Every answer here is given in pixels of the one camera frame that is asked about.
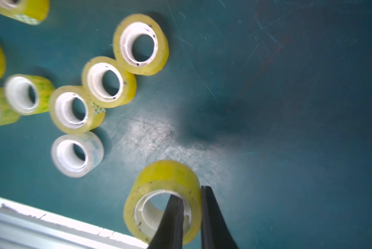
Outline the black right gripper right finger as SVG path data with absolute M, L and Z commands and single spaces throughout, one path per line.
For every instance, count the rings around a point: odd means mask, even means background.
M 202 194 L 202 224 L 201 244 L 203 249 L 238 249 L 231 236 L 220 207 L 209 186 L 201 187 Z

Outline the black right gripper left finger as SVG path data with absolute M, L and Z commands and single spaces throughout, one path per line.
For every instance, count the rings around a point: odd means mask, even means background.
M 183 200 L 171 195 L 148 249 L 182 249 L 184 232 Z

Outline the transparent tape roll two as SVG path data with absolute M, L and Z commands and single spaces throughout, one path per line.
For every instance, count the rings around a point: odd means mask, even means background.
M 182 243 L 186 245 L 196 237 L 202 223 L 201 185 L 192 169 L 180 162 L 160 160 L 139 173 L 125 202 L 125 224 L 134 237 L 149 244 L 164 214 L 151 199 L 163 194 L 174 195 L 184 203 Z

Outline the transparent tape roll four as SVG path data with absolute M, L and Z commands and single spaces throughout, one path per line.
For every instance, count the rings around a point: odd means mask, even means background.
M 81 78 L 90 99 L 104 108 L 130 103 L 137 91 L 135 75 L 109 57 L 90 59 L 83 68 Z

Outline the transparent tape roll three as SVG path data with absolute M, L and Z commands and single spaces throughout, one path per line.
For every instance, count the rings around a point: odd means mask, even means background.
M 134 14 L 117 26 L 113 52 L 118 64 L 136 74 L 151 76 L 163 69 L 169 57 L 168 40 L 149 16 Z

